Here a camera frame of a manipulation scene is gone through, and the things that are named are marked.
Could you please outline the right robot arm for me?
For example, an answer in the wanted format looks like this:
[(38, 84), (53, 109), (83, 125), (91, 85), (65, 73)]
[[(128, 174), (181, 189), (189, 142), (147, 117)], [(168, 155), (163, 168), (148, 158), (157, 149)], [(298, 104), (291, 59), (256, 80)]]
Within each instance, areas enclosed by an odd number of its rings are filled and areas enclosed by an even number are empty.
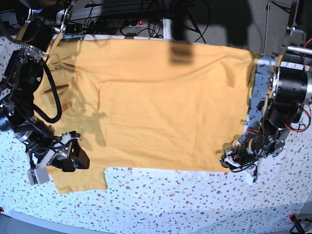
[[(51, 125), (60, 120), (62, 107), (55, 82), (47, 66), (52, 49), (58, 44), (71, 17), (72, 0), (25, 0), (27, 19), (14, 38), (4, 25), (2, 34), (19, 45), (0, 81), (0, 129), (12, 131), (25, 145), (32, 170), (53, 166), (64, 172), (86, 170), (87, 154), (75, 131), (56, 136)], [(47, 77), (57, 113), (49, 117), (34, 103), (34, 92)]]

